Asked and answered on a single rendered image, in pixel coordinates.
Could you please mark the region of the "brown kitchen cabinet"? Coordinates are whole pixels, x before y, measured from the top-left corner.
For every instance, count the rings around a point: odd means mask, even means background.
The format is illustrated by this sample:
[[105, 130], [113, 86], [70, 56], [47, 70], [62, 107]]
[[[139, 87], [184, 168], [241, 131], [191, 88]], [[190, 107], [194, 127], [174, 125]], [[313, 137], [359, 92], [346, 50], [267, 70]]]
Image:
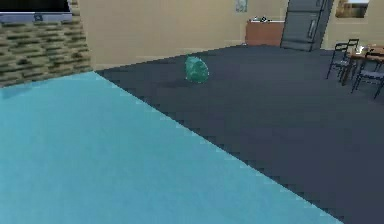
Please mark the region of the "brown kitchen cabinet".
[[284, 23], [248, 22], [246, 25], [245, 43], [250, 46], [279, 46], [283, 34]]

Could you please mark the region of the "green translucent bin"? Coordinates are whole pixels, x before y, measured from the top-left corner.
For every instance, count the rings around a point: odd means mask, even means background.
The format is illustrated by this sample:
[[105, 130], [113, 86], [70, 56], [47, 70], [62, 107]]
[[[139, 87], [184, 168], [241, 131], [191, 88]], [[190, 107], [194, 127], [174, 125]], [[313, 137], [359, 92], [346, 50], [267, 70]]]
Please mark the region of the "green translucent bin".
[[188, 56], [185, 61], [186, 79], [194, 83], [204, 83], [209, 78], [206, 63], [195, 56]]

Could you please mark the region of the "grey fridge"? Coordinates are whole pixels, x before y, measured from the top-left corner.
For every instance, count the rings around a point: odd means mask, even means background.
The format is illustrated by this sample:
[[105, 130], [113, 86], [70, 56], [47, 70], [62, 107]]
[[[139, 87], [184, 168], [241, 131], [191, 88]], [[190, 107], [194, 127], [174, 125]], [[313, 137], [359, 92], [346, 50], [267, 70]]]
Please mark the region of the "grey fridge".
[[[280, 47], [310, 52], [321, 48], [334, 0], [289, 0]], [[313, 39], [307, 38], [316, 20]]]

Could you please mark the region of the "black dining chair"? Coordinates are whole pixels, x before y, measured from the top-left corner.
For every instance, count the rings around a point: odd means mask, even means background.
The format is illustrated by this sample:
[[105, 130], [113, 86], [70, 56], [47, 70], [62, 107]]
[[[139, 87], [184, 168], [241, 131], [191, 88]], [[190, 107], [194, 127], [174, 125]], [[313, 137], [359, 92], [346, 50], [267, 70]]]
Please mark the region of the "black dining chair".
[[[373, 71], [366, 69], [366, 64], [369, 61], [374, 61], [377, 67]], [[356, 76], [356, 79], [352, 85], [351, 92], [354, 92], [358, 89], [361, 81], [363, 79], [376, 80], [378, 82], [377, 90], [374, 94], [374, 99], [378, 97], [381, 92], [381, 89], [384, 87], [384, 72], [379, 71], [379, 67], [384, 63], [384, 51], [377, 51], [374, 49], [369, 50], [363, 57], [360, 64], [359, 72]]]
[[329, 78], [332, 70], [337, 69], [337, 78], [342, 80], [346, 70], [350, 67], [355, 68], [356, 62], [348, 57], [348, 52], [355, 50], [358, 46], [359, 40], [356, 38], [349, 39], [347, 42], [339, 42], [335, 44], [331, 62], [328, 68], [326, 78]]

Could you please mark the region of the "brown wooden dining table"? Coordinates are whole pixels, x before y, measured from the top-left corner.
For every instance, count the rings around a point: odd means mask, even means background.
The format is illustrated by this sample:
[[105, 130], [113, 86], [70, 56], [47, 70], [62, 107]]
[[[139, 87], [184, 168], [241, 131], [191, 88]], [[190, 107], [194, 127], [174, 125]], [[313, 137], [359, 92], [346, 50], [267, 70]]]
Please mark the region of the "brown wooden dining table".
[[358, 61], [367, 59], [368, 61], [383, 63], [384, 45], [358, 46], [351, 53], [348, 53], [347, 56], [347, 66], [343, 70], [343, 74], [340, 77], [340, 82], [343, 86], [346, 85], [350, 73], [354, 73], [358, 68]]

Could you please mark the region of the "black television set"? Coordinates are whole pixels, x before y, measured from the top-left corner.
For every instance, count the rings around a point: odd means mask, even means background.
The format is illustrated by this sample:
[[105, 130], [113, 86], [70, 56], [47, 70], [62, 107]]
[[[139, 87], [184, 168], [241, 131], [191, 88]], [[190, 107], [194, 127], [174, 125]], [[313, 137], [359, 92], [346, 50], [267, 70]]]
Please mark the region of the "black television set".
[[0, 23], [60, 22], [71, 19], [69, 0], [0, 0]]

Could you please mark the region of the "window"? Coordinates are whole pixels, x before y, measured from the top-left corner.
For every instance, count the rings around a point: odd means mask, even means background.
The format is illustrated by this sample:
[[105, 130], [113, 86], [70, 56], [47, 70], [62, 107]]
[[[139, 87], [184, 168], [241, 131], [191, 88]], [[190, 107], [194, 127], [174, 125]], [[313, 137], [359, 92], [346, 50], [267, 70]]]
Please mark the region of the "window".
[[339, 0], [335, 16], [337, 18], [364, 18], [370, 0]]

